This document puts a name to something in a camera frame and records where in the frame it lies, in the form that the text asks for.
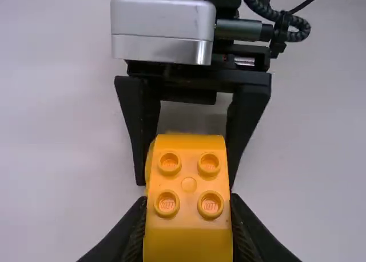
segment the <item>white background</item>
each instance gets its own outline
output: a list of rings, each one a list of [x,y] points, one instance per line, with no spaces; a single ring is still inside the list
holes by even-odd
[[[1,261],[76,261],[143,194],[113,86],[126,66],[110,58],[109,1],[0,0]],[[234,186],[303,261],[364,261],[365,13],[366,0],[299,13],[311,36],[272,61],[273,97]],[[159,130],[222,133],[229,102],[164,103]]]

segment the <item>yellow brick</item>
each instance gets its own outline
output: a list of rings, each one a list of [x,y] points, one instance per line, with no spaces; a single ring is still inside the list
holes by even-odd
[[[146,160],[144,262],[232,262],[222,136],[162,134]]]

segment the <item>lego stud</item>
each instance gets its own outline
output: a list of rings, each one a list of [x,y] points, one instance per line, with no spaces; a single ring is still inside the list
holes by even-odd
[[[214,220],[218,218],[224,210],[224,199],[219,193],[209,190],[201,194],[198,199],[197,209],[203,218]]]
[[[182,168],[181,159],[175,152],[164,153],[158,162],[161,173],[165,176],[174,176]]]
[[[214,177],[220,171],[220,160],[213,153],[204,153],[198,161],[198,171],[204,177]]]
[[[185,192],[195,192],[197,189],[197,181],[192,177],[186,177],[182,180],[181,187]]]
[[[172,190],[165,190],[155,200],[154,209],[156,214],[162,218],[173,218],[179,211],[179,197]]]

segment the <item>braided cable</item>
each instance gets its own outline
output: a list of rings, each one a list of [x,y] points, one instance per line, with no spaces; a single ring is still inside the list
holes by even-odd
[[[259,0],[244,0],[244,2],[255,13],[272,22],[277,22],[282,16],[280,11],[272,9],[270,5],[265,5]],[[307,20],[290,14],[289,24],[297,28],[298,31],[287,32],[287,42],[301,42],[310,35],[311,26]]]

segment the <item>black plastic frame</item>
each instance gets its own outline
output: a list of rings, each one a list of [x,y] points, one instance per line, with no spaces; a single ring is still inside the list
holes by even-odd
[[[270,99],[271,74],[220,65],[172,66],[141,62],[129,62],[128,74],[116,76],[114,83],[132,143],[137,185],[145,185],[145,161],[149,145],[156,136],[160,101],[212,105],[217,92],[226,92],[233,93],[226,123],[232,187],[242,153]]]

